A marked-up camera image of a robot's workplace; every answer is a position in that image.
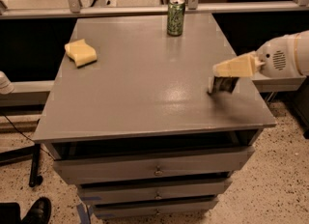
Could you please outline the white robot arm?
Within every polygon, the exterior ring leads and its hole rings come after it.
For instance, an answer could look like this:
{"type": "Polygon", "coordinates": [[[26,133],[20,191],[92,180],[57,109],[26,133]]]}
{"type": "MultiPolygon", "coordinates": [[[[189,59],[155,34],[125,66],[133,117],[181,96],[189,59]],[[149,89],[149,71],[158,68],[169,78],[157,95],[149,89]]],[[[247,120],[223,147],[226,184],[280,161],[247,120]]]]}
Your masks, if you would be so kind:
{"type": "Polygon", "coordinates": [[[309,75],[309,31],[277,37],[258,50],[241,54],[212,67],[215,77],[269,78],[309,75]]]}

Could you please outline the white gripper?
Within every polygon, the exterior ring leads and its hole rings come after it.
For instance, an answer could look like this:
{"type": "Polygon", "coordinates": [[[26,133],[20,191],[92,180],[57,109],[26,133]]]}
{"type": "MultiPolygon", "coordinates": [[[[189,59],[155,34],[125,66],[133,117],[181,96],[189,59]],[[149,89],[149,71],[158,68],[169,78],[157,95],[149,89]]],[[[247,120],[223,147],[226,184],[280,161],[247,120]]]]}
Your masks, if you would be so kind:
{"type": "Polygon", "coordinates": [[[269,78],[301,76],[297,58],[300,34],[285,35],[265,42],[252,51],[212,67],[216,77],[251,77],[257,71],[269,78]]]}

